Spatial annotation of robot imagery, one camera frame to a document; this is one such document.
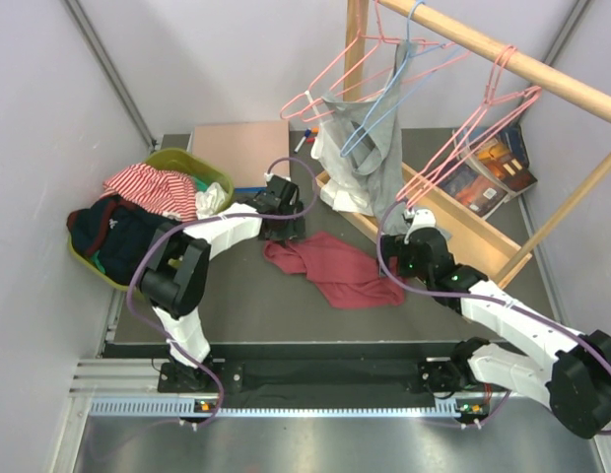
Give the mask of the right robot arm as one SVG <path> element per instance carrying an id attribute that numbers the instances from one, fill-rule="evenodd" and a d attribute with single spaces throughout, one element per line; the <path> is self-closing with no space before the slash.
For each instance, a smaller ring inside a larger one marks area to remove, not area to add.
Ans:
<path id="1" fill-rule="evenodd" d="M 611 436 L 611 336 L 584 334 L 530 309 L 472 266 L 455 261 L 432 212 L 405 215 L 402 235 L 376 234 L 381 273 L 508 341 L 512 351 L 484 339 L 460 343 L 451 355 L 450 378 L 470 390 L 489 383 L 549 409 L 582 438 Z"/>

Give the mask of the stack of books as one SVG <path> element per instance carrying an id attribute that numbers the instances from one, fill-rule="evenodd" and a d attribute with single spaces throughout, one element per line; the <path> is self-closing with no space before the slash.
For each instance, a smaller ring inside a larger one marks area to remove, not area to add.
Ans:
<path id="1" fill-rule="evenodd" d="M 482 219 L 536 184 L 519 125 L 509 125 L 487 142 L 484 126 L 452 130 L 454 160 L 441 171 L 438 188 Z"/>

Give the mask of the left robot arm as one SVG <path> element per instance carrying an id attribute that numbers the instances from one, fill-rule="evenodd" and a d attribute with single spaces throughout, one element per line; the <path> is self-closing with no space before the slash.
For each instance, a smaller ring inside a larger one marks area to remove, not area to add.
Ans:
<path id="1" fill-rule="evenodd" d="M 303 237 L 304 210 L 299 187 L 270 173 L 265 188 L 212 217 L 177 233 L 170 230 L 172 224 L 157 229 L 138 286 L 170 347 L 169 361 L 160 371 L 161 390 L 199 392 L 213 381 L 210 344 L 198 314 L 211 260 L 248 239 L 286 242 Z"/>

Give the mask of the grey tank top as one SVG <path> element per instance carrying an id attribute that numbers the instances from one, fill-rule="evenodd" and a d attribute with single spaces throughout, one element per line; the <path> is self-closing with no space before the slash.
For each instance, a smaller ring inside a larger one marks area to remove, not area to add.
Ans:
<path id="1" fill-rule="evenodd" d="M 394 66 L 401 65 L 405 49 L 404 45 L 397 48 Z M 339 101 L 327 96 L 322 99 L 331 112 L 326 120 L 332 119 L 338 128 L 337 144 L 340 149 L 354 128 L 361 124 L 376 100 Z M 407 231 L 401 206 L 389 217 L 384 216 L 404 185 L 402 156 L 401 127 L 396 110 L 346 157 L 352 167 L 353 176 L 369 194 L 373 216 L 389 235 L 404 234 Z"/>

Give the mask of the red white striped garment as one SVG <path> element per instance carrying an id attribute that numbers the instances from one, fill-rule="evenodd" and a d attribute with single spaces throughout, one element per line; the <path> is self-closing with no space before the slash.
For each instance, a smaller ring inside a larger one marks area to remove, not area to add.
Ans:
<path id="1" fill-rule="evenodd" d="M 162 217 L 179 222 L 191 222 L 197 217 L 196 185 L 182 172 L 135 164 L 106 179 L 102 189 L 102 196 L 117 194 Z"/>

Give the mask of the maroon tank top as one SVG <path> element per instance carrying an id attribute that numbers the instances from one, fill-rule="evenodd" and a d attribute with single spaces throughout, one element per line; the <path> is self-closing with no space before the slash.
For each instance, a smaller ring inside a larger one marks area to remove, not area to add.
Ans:
<path id="1" fill-rule="evenodd" d="M 334 308 L 399 306 L 405 292 L 381 277 L 373 257 L 327 232 L 302 241 L 268 241 L 264 258 L 288 275 L 303 275 Z"/>

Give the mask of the navy garment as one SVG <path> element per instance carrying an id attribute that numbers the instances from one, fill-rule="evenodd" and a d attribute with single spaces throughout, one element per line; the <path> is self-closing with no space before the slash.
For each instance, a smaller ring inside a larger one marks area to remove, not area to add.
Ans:
<path id="1" fill-rule="evenodd" d="M 126 287 L 157 229 L 174 223 L 113 194 L 70 213 L 66 226 L 79 257 L 108 280 Z"/>

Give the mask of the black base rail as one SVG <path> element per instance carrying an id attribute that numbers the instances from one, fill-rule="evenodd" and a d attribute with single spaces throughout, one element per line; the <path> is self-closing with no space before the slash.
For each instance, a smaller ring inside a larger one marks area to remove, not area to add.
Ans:
<path id="1" fill-rule="evenodd" d="M 477 388 L 450 359 L 453 342 L 215 344 L 209 373 L 168 360 L 158 391 L 225 391 L 227 408 L 407 408 Z"/>

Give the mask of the green laundry basket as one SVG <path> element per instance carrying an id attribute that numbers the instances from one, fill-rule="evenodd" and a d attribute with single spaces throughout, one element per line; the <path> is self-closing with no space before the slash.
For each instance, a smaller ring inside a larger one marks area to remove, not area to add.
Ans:
<path id="1" fill-rule="evenodd" d="M 141 163 L 147 164 L 155 169 L 173 170 L 188 174 L 195 182 L 197 191 L 205 190 L 213 182 L 219 182 L 228 192 L 231 198 L 229 204 L 224 208 L 224 210 L 226 210 L 233 201 L 235 187 L 232 180 L 219 169 L 192 156 L 190 153 L 184 150 L 178 148 L 166 148 L 152 154 L 149 158 Z M 128 291 L 128 285 L 124 287 L 113 283 L 112 281 L 108 280 L 106 276 L 98 273 L 92 265 L 80 258 L 71 246 L 70 235 L 68 236 L 68 249 L 70 254 L 77 261 L 85 265 L 88 270 L 103 279 L 107 284 L 118 291 Z"/>

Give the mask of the blue capped marker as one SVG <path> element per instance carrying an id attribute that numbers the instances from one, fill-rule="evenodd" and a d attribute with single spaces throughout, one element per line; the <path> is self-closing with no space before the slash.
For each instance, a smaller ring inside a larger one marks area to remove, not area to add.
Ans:
<path id="1" fill-rule="evenodd" d="M 300 151 L 301 147 L 303 146 L 303 144 L 306 142 L 306 140 L 309 138 L 310 135 L 311 135 L 311 129 L 308 128 L 307 130 L 305 130 L 301 140 L 295 146 L 293 150 L 294 154 L 297 154 Z"/>

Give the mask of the wooden clothes rack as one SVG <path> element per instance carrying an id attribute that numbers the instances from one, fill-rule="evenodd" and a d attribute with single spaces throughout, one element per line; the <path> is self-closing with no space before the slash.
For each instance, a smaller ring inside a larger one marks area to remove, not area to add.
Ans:
<path id="1" fill-rule="evenodd" d="M 383 5 L 407 17 L 415 2 L 385 1 Z M 490 109 L 501 103 L 519 99 L 521 103 L 518 107 L 481 136 L 481 140 L 487 142 L 520 118 L 543 92 L 549 92 L 611 123 L 611 96 L 519 52 L 515 46 L 492 39 L 425 5 L 418 7 L 411 22 L 493 63 L 481 104 L 459 130 L 472 132 Z M 413 204 L 427 205 L 439 222 L 444 223 L 451 232 L 449 248 L 454 256 L 484 272 L 501 288 L 507 286 L 526 264 L 531 251 L 539 242 L 554 230 L 576 204 L 611 171 L 610 153 L 562 203 L 543 227 L 525 245 L 519 246 L 438 188 L 438 184 L 443 180 L 440 176 L 441 171 L 458 154 L 452 143 L 452 141 L 446 143 L 452 151 L 435 169 L 424 168 L 422 171 L 415 171 L 402 164 L 405 185 L 399 194 L 409 198 Z"/>

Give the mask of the pink folder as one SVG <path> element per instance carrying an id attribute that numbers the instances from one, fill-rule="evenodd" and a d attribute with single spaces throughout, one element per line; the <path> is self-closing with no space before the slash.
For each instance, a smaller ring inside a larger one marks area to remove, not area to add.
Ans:
<path id="1" fill-rule="evenodd" d="M 288 157 L 289 124 L 282 120 L 196 126 L 191 154 L 222 171 L 237 189 L 266 184 L 265 173 Z"/>

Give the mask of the white crumpled cloth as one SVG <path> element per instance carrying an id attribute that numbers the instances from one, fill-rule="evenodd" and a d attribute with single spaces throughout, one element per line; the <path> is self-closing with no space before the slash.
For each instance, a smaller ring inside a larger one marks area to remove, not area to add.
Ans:
<path id="1" fill-rule="evenodd" d="M 231 198 L 219 182 L 211 183 L 195 194 L 195 210 L 198 220 L 214 216 L 224 210 Z"/>

